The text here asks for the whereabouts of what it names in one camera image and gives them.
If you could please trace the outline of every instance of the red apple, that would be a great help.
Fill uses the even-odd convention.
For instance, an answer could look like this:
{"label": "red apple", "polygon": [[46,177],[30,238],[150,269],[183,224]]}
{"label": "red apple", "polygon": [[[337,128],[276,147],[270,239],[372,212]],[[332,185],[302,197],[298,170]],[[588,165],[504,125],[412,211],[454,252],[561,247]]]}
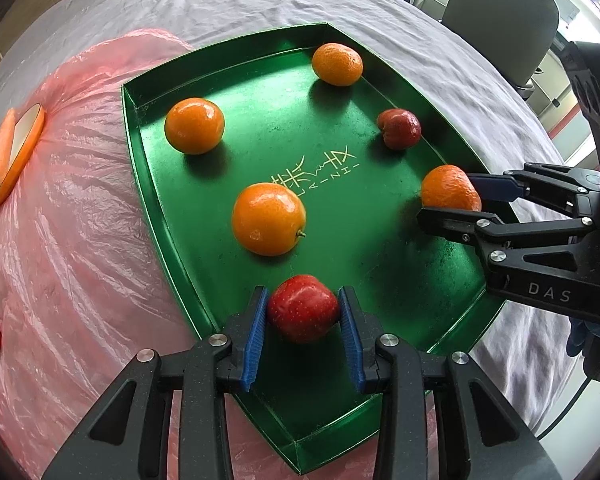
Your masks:
{"label": "red apple", "polygon": [[267,304],[269,322],[294,343],[320,339],[339,317],[340,306],[334,294],[308,274],[286,280]]}
{"label": "red apple", "polygon": [[386,120],[389,117],[393,117],[394,115],[399,114],[403,111],[404,110],[402,110],[402,108],[389,108],[388,110],[382,112],[380,115],[378,115],[378,118],[376,119],[376,124],[378,125],[378,128],[380,128],[380,130],[384,130]]}
{"label": "red apple", "polygon": [[408,110],[389,115],[382,128],[382,139],[392,150],[406,150],[416,145],[421,136],[420,121]]}

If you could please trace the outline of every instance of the tray rim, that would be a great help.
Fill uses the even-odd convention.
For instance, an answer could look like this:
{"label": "tray rim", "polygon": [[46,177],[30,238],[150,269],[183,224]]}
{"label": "tray rim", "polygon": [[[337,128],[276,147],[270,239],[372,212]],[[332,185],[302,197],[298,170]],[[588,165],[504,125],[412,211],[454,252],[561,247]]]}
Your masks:
{"label": "tray rim", "polygon": [[[180,310],[183,312],[185,319],[189,322],[189,325],[194,330],[195,335],[200,340],[202,338],[210,335],[213,332],[217,332],[218,330],[220,330],[221,327],[217,326],[216,323],[213,322],[213,320],[206,314],[206,309],[203,306],[202,302],[200,301],[200,298],[195,291],[195,287],[191,283],[191,281],[188,277],[188,274],[186,273],[186,270],[184,269],[184,265],[182,264],[182,261],[178,254],[178,251],[175,249],[175,247],[173,247],[173,253],[177,256],[177,259],[178,259],[178,265],[177,265],[178,268],[173,269],[172,268],[173,263],[170,264],[167,261],[164,251],[162,250],[162,244],[158,243],[158,241],[161,242],[162,240],[166,240],[168,242],[167,243],[168,246],[173,246],[173,240],[170,237],[168,225],[166,224],[164,212],[162,210],[162,207],[160,206],[160,201],[157,197],[155,186],[153,186],[153,185],[147,186],[147,185],[142,184],[142,182],[141,182],[140,173],[143,172],[143,168],[139,168],[138,162],[136,161],[136,156],[138,156],[141,153],[142,160],[147,161],[147,158],[146,158],[146,153],[144,150],[144,145],[141,140],[141,136],[139,135],[139,125],[136,125],[137,131],[135,132],[135,136],[134,136],[134,134],[131,131],[133,125],[129,124],[129,112],[130,111],[133,114],[133,116],[135,117],[136,111],[138,109],[140,109],[141,107],[151,104],[152,101],[159,99],[160,97],[167,94],[168,92],[171,92],[171,91],[173,91],[177,88],[180,88],[181,86],[184,86],[186,84],[190,84],[191,82],[195,81],[197,78],[188,80],[186,83],[182,83],[177,86],[174,86],[168,92],[162,92],[161,94],[155,95],[151,99],[148,99],[148,100],[142,102],[142,104],[139,106],[136,106],[136,104],[133,102],[133,98],[132,98],[132,95],[130,94],[130,90],[129,90],[128,86],[130,84],[133,84],[138,78],[141,78],[142,76],[145,76],[146,74],[148,74],[150,72],[164,69],[165,65],[174,63],[177,60],[179,60],[181,57],[189,56],[190,54],[197,53],[203,49],[213,48],[220,43],[237,40],[239,38],[246,38],[246,37],[250,37],[250,36],[266,34],[268,32],[274,32],[277,30],[290,29],[290,28],[303,28],[303,27],[318,27],[318,26],[332,28],[332,29],[336,30],[339,34],[345,36],[347,39],[349,39],[353,43],[362,46],[370,54],[372,54],[375,58],[377,58],[382,63],[384,63],[388,67],[389,70],[391,70],[392,72],[395,73],[395,75],[398,78],[400,78],[400,79],[404,80],[406,83],[408,83],[413,88],[413,90],[417,94],[419,94],[440,115],[442,120],[444,120],[445,123],[448,124],[449,128],[451,130],[453,130],[453,132],[455,132],[455,134],[459,137],[459,140],[461,140],[461,142],[464,144],[465,148],[472,155],[472,157],[474,159],[474,163],[477,166],[480,166],[480,169],[482,171],[485,171],[488,173],[488,169],[487,169],[486,165],[484,164],[484,162],[482,161],[482,159],[477,155],[477,153],[475,153],[475,150],[466,142],[466,140],[460,134],[460,132],[456,129],[456,127],[453,126],[453,124],[446,118],[446,116],[435,105],[433,105],[429,101],[429,99],[427,99],[416,86],[414,86],[410,81],[408,81],[407,78],[402,76],[392,65],[390,65],[388,62],[386,62],[375,51],[369,49],[363,43],[360,43],[356,39],[352,38],[349,34],[344,33],[339,28],[335,27],[334,25],[332,25],[331,23],[328,23],[328,22],[303,23],[300,25],[291,25],[288,27],[268,28],[266,30],[260,30],[257,32],[249,33],[249,34],[233,36],[231,38],[227,38],[222,41],[217,41],[215,43],[205,45],[201,48],[192,50],[191,52],[184,53],[180,56],[177,56],[173,59],[168,60],[167,62],[161,63],[160,65],[157,65],[157,66],[147,70],[146,72],[139,74],[138,76],[135,76],[133,79],[125,82],[121,86],[121,98],[122,98],[122,104],[123,104],[123,119],[124,119],[124,123],[125,123],[127,147],[129,150],[129,155],[130,155],[130,159],[131,159],[131,163],[132,163],[134,180],[135,180],[136,186],[138,188],[138,195],[139,195],[140,203],[142,205],[142,209],[144,210],[145,223],[147,224],[147,227],[148,227],[148,230],[150,233],[150,237],[154,243],[154,248],[157,253],[158,259],[160,261],[162,270],[165,273],[167,281],[171,287],[171,290],[173,291],[174,297],[176,298],[176,301],[180,307]],[[295,49],[288,49],[288,50],[285,50],[284,52],[292,52],[294,50]],[[260,57],[255,57],[255,58],[251,59],[249,62],[254,61],[256,59],[263,59],[263,58],[269,57],[269,56],[271,56],[271,54],[268,54],[265,56],[260,56]],[[220,71],[209,72],[209,73],[205,74],[204,77],[207,77],[216,72],[220,72]],[[445,157],[440,156],[440,153],[436,149],[435,145],[430,143],[430,146],[433,150],[435,150],[435,152],[438,154],[440,159],[445,160]],[[151,196],[152,202],[155,202],[155,204],[157,205],[157,208],[155,208],[155,209],[157,209],[159,211],[159,214],[155,213],[155,212],[153,214],[150,213],[150,210],[148,207],[148,205],[149,205],[148,200],[147,200],[147,197],[145,196],[145,194],[148,194]],[[518,222],[518,219],[517,219],[513,209],[510,207],[510,205],[505,206],[504,208],[506,208],[507,212],[510,213],[510,216],[507,218],[507,220]],[[193,292],[193,294],[191,294],[190,296],[188,294],[189,297],[187,299],[183,298],[182,290],[178,290],[179,287],[182,288],[183,286],[186,286],[187,290],[190,289],[190,291]],[[197,314],[198,314],[197,316],[192,316],[192,313],[190,313],[190,311],[186,308],[186,303],[189,303],[189,305],[191,305],[191,303],[190,303],[191,301],[194,301],[196,303],[196,306],[199,307],[196,309]],[[499,306],[497,308],[493,308],[491,306],[492,301],[497,301],[497,299],[492,296],[489,296],[488,293],[486,292],[486,289],[483,287],[482,290],[480,291],[480,293],[477,294],[476,298],[474,298],[474,300],[470,304],[470,306],[462,314],[462,316],[459,317],[458,319],[456,319],[456,321],[449,327],[447,332],[443,336],[441,336],[441,338],[434,345],[432,345],[429,348],[429,350],[427,350],[427,351],[428,352],[441,351],[441,352],[447,353],[447,352],[454,351],[458,348],[466,349],[466,351],[471,349],[475,345],[475,343],[488,330],[488,328],[493,323],[495,318],[498,316],[498,314],[500,313],[500,311],[504,305],[504,300],[502,300],[499,302]],[[483,329],[479,333],[477,333],[475,336],[472,336],[469,338],[462,336],[462,335],[459,336],[458,329],[464,323],[467,323],[469,321],[469,318],[474,317],[474,316],[479,316],[481,319],[488,319],[488,322],[483,327]],[[205,331],[202,330],[202,326],[200,326],[200,323],[204,324],[204,328],[206,328]],[[463,341],[463,343],[458,343],[456,345],[456,343],[455,343],[456,340],[464,340],[464,341]],[[264,430],[261,429],[260,422],[257,424],[255,423],[256,422],[255,415],[252,413],[252,411],[250,410],[250,408],[248,406],[249,404],[251,404],[251,402],[245,402],[246,399],[241,394],[234,395],[234,398],[238,402],[240,407],[242,408],[243,412],[247,415],[249,420],[257,428],[258,432],[263,435],[263,437],[267,440],[267,442],[285,460],[285,462],[289,465],[289,467],[297,474],[306,474],[311,470],[319,468],[319,467],[335,460],[336,458],[344,455],[345,453],[349,452],[351,449],[357,447],[358,445],[362,444],[363,442],[366,442],[368,439],[370,439],[371,437],[373,437],[375,434],[378,433],[378,430],[376,430],[375,432],[369,434],[362,440],[347,447],[347,449],[343,450],[339,454],[337,454],[335,456],[331,456],[330,458],[328,458],[326,460],[321,460],[319,463],[313,464],[313,465],[309,466],[308,468],[302,468],[300,466],[296,466],[296,464],[292,461],[292,459],[290,457],[288,457],[286,455],[286,453],[283,452],[282,448],[287,447],[287,446],[280,446],[279,443],[274,442],[272,440],[272,438],[270,438],[270,436],[268,434],[264,433]],[[338,422],[339,420],[341,420],[342,418],[344,418],[346,416],[350,416],[352,413],[354,413],[358,410],[364,409],[364,410],[366,410],[366,412],[377,411],[379,413],[380,412],[380,403],[381,403],[381,396],[372,396],[368,401],[365,401],[364,403],[358,405],[355,409],[342,415],[337,420],[333,420],[329,424],[321,427],[319,430],[317,430],[305,437],[302,437],[299,440],[293,440],[293,442],[295,443],[296,447],[298,447],[298,446],[301,447],[301,443],[304,442],[305,440],[310,440],[312,438],[316,438],[321,435],[324,436],[328,432],[328,429],[331,428],[336,422]],[[280,428],[281,428],[281,431],[285,431],[284,426],[280,425]]]}

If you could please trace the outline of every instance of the orange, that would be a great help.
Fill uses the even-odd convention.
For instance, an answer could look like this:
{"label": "orange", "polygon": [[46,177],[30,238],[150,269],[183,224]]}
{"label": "orange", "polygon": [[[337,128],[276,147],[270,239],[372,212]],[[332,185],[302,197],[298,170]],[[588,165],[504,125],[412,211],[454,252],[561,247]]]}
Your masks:
{"label": "orange", "polygon": [[222,110],[199,97],[184,99],[174,105],[164,121],[164,134],[169,144],[187,155],[200,155],[214,149],[223,132]]}
{"label": "orange", "polygon": [[482,202],[466,173],[447,164],[427,173],[420,187],[424,207],[447,207],[480,211]]}
{"label": "orange", "polygon": [[362,76],[360,54],[339,43],[325,43],[318,47],[311,65],[315,75],[334,86],[353,85]]}
{"label": "orange", "polygon": [[306,211],[290,189],[263,182],[242,190],[235,201],[231,227],[240,245],[262,256],[279,256],[304,237]]}

